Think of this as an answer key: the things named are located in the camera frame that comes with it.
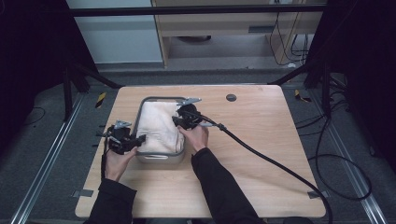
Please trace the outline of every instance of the person's left hand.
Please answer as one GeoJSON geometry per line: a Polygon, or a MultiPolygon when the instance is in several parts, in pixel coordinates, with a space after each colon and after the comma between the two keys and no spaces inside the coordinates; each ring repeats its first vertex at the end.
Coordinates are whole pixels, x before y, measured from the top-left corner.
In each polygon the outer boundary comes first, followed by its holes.
{"type": "Polygon", "coordinates": [[[119,182],[122,174],[125,172],[128,162],[136,155],[136,152],[137,147],[134,147],[125,155],[120,155],[109,150],[106,154],[106,178],[119,182]]]}

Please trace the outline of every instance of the black pole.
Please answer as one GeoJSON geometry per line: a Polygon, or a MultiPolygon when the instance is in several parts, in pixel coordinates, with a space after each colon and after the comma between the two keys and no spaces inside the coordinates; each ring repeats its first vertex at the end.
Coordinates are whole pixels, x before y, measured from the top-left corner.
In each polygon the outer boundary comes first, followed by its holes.
{"type": "Polygon", "coordinates": [[[73,110],[71,81],[67,67],[64,71],[64,121],[67,121],[73,110]]]}
{"type": "Polygon", "coordinates": [[[330,107],[330,66],[328,62],[323,64],[322,109],[324,115],[329,119],[332,116],[332,109],[330,107]]]}
{"type": "Polygon", "coordinates": [[[319,60],[316,60],[316,59],[309,61],[309,62],[301,65],[300,67],[294,69],[293,71],[289,72],[287,75],[283,76],[282,78],[275,80],[273,82],[268,82],[267,84],[280,86],[280,85],[284,84],[285,82],[291,80],[292,78],[297,77],[301,73],[308,72],[311,68],[313,68],[314,66],[317,66],[318,62],[319,62],[319,60]]]}
{"type": "Polygon", "coordinates": [[[84,74],[86,74],[86,75],[88,75],[88,76],[90,76],[90,77],[95,78],[96,80],[98,80],[98,81],[104,83],[105,85],[107,85],[108,87],[110,87],[110,88],[112,88],[112,89],[119,89],[119,88],[123,87],[123,86],[120,85],[120,84],[117,84],[117,83],[115,83],[115,82],[113,82],[113,81],[108,80],[108,79],[105,78],[105,77],[102,77],[101,75],[99,75],[99,74],[93,72],[92,70],[90,70],[90,69],[88,69],[88,68],[82,66],[81,64],[75,63],[75,64],[73,64],[73,65],[74,65],[74,67],[75,67],[77,70],[79,70],[80,72],[82,72],[82,73],[84,73],[84,74]]]}
{"type": "Polygon", "coordinates": [[[72,17],[144,16],[176,14],[263,13],[263,12],[315,12],[325,11],[326,4],[289,5],[241,5],[241,6],[194,6],[194,7],[113,7],[75,8],[69,10],[43,11],[43,13],[72,17]]]}

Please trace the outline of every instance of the hand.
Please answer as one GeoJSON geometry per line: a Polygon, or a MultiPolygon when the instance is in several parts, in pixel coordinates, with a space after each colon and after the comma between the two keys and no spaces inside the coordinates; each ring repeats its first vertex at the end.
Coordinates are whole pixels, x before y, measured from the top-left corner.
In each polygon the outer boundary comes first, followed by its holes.
{"type": "Polygon", "coordinates": [[[177,128],[191,143],[196,152],[207,147],[209,130],[206,127],[198,125],[192,130],[185,130],[180,126],[177,126],[177,128]]]}
{"type": "Polygon", "coordinates": [[[113,150],[109,150],[106,154],[106,178],[119,182],[122,174],[126,170],[126,166],[131,158],[136,155],[137,147],[134,147],[129,153],[120,155],[113,150]]]}

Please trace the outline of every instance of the person's right hand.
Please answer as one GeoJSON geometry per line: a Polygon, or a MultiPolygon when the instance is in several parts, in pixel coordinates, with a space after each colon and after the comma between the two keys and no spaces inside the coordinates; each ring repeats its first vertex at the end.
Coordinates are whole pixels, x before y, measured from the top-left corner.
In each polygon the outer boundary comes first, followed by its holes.
{"type": "Polygon", "coordinates": [[[209,130],[206,127],[198,125],[192,130],[185,130],[180,126],[177,126],[177,128],[187,138],[196,152],[207,147],[209,130]]]}

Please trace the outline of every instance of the aluminum rail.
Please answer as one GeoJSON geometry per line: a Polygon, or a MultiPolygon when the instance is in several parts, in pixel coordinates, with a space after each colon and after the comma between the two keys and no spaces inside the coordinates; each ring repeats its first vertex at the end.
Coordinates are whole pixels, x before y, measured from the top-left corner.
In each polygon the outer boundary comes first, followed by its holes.
{"type": "Polygon", "coordinates": [[[58,132],[54,142],[52,143],[51,148],[49,149],[49,153],[47,154],[46,159],[44,159],[43,164],[40,167],[37,175],[35,176],[35,180],[27,191],[23,201],[21,202],[18,210],[15,212],[12,217],[10,223],[11,224],[23,224],[26,222],[27,218],[32,211],[33,206],[35,205],[35,201],[37,200],[41,190],[46,183],[46,180],[50,174],[50,171],[58,158],[59,152],[64,145],[64,140],[70,132],[71,127],[73,126],[74,121],[76,120],[77,114],[81,109],[82,101],[84,99],[84,94],[79,94],[78,98],[74,105],[73,113],[71,114],[69,120],[65,121],[61,127],[61,130],[58,132]]]}
{"type": "MultiPolygon", "coordinates": [[[[312,90],[308,90],[309,94],[312,96],[313,101],[315,102],[318,110],[320,113],[323,114],[323,110],[320,105],[320,100],[318,93],[312,90]]],[[[345,157],[351,161],[353,161],[352,157],[347,151],[347,147],[344,145],[344,142],[339,135],[337,129],[335,128],[334,124],[332,122],[329,123],[329,134],[332,138],[332,142],[334,143],[334,148],[337,152],[338,155],[345,157]]],[[[352,184],[355,192],[358,194],[358,196],[363,196],[365,192],[368,190],[368,186],[365,182],[364,177],[360,173],[360,171],[351,165],[349,162],[342,161],[344,165],[344,169],[346,170],[346,174],[349,177],[349,181],[352,184]]],[[[378,203],[375,200],[375,197],[373,194],[371,194],[368,198],[365,200],[361,200],[361,205],[363,206],[364,210],[366,211],[367,217],[370,218],[370,221],[373,224],[387,224],[387,220],[382,213],[381,208],[379,207],[378,203]]]]}

